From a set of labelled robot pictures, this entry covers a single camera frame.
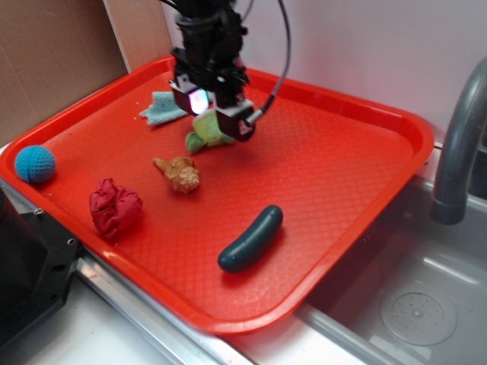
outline black cable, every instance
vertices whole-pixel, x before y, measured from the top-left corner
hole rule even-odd
[[[288,74],[289,71],[289,65],[291,64],[291,26],[289,25],[289,19],[288,19],[288,13],[286,12],[284,3],[282,0],[279,1],[279,6],[281,7],[281,13],[282,17],[284,18],[284,24],[286,28],[286,62],[284,69],[282,70],[281,77],[278,79],[277,83],[274,86],[274,90],[269,96],[269,99],[266,101],[264,106],[260,108],[260,110],[265,113],[268,108],[272,105],[274,102],[275,97],[277,96],[277,93],[279,92],[279,89],[282,86],[282,83],[286,79],[286,75]]]
[[[173,9],[176,9],[177,10],[177,6],[173,2],[170,2],[168,0],[159,0],[159,1],[160,2],[163,2],[164,4],[168,4],[170,7],[172,7]]]
[[[247,10],[245,11],[245,14],[242,17],[242,23],[247,19],[249,16],[250,10],[252,10],[252,5],[253,5],[253,0],[250,0],[249,6],[247,7]]]

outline red cloth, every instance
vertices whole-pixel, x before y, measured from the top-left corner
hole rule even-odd
[[[93,223],[103,238],[109,240],[142,216],[142,200],[134,190],[116,186],[113,179],[103,179],[90,194]]]

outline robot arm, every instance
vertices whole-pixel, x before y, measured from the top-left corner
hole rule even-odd
[[[244,96],[249,78],[240,63],[240,51],[247,29],[234,11],[235,1],[163,2],[178,11],[176,23],[183,33],[184,48],[172,52],[176,66],[170,84],[176,103],[197,115],[208,107],[208,91],[220,130],[239,141],[248,140],[263,112],[254,112],[252,102]]]

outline blue ball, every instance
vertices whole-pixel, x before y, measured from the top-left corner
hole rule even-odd
[[[44,183],[53,176],[55,170],[56,159],[43,146],[26,147],[15,158],[15,171],[27,183]]]

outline led light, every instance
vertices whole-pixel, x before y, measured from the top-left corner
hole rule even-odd
[[[197,89],[189,94],[189,104],[191,110],[199,115],[209,107],[208,94],[203,89]]]

